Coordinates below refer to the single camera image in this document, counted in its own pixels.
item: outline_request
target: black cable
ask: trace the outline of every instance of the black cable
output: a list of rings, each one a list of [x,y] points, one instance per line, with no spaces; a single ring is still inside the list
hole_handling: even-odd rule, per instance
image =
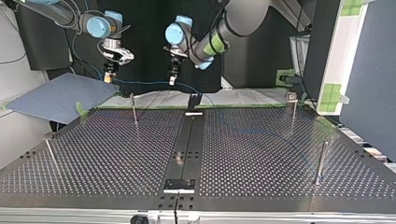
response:
[[[175,216],[175,224],[178,224],[178,218],[177,218],[177,205],[175,206],[174,216]]]
[[[1,62],[0,64],[16,63],[16,62],[19,62],[20,60],[22,60],[24,57],[26,57],[26,52],[24,52],[24,54],[19,59],[8,61],[8,62]]]
[[[65,35],[66,35],[67,46],[71,49],[71,45],[70,45],[70,41],[69,41],[69,38],[68,38],[67,31],[64,30],[64,33],[65,33]],[[97,78],[97,76],[94,76],[93,74],[91,74],[90,72],[88,72],[88,70],[87,70],[87,69],[85,68],[85,66],[82,64],[82,63],[85,63],[85,64],[87,64],[87,65],[91,65],[90,63],[86,62],[85,60],[79,59],[78,56],[75,55],[75,53],[73,52],[73,50],[70,50],[70,53],[71,53],[72,58],[73,58],[73,63],[72,63],[72,65],[74,64],[74,62],[77,62],[77,63],[81,66],[81,68],[82,68],[82,70],[83,70],[85,76],[87,76],[87,74],[88,74],[88,75],[90,75],[90,77],[92,77],[92,78]]]
[[[303,7],[304,7],[304,1],[302,1],[302,3],[301,3],[300,13],[299,13],[298,19],[297,19],[297,25],[296,25],[297,32],[298,32],[298,28],[300,26],[301,16],[303,14]],[[303,89],[304,89],[303,91],[305,91],[306,94],[308,95],[308,98],[311,101],[312,106],[315,108],[315,110],[318,110],[317,105],[315,105],[314,100],[312,99],[312,96],[309,93],[308,88],[305,85],[305,80],[304,80],[304,77],[303,77],[303,73],[301,71],[300,60],[299,60],[299,50],[298,50],[298,45],[297,45],[297,41],[298,41],[297,35],[295,35],[294,38],[295,38],[295,45],[296,45],[297,65],[298,65],[298,69],[299,69],[299,73],[300,73],[300,78],[301,78],[301,80],[303,82]]]

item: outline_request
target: metal table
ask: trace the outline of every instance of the metal table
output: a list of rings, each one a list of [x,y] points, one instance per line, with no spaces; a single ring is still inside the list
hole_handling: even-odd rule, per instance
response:
[[[183,220],[194,212],[213,223],[235,216],[301,221],[296,214],[320,220],[322,212],[395,221],[396,175],[310,110],[299,109],[295,119],[292,107],[207,109],[196,117],[140,110],[137,117],[135,124],[132,110],[94,111],[1,170],[0,223],[46,214]],[[164,194],[168,179],[195,180],[195,192]]]

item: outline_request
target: vertical post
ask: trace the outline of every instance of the vertical post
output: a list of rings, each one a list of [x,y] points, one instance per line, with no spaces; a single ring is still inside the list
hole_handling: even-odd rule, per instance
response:
[[[324,165],[324,160],[326,158],[326,153],[327,153],[327,147],[328,146],[329,146],[329,142],[327,142],[327,141],[323,142],[322,150],[321,150],[320,158],[319,158],[318,172],[317,172],[317,175],[315,177],[315,185],[319,185],[320,181],[322,179],[323,165]]]
[[[52,157],[53,160],[55,160],[55,155],[53,154],[52,147],[50,146],[50,140],[46,139],[45,141],[46,141],[47,147],[49,148],[50,156]]]
[[[137,124],[137,116],[136,116],[136,110],[134,108],[134,93],[131,93],[131,102],[132,102],[132,109],[134,111],[134,123]]]
[[[293,121],[296,119],[297,102],[294,103]]]

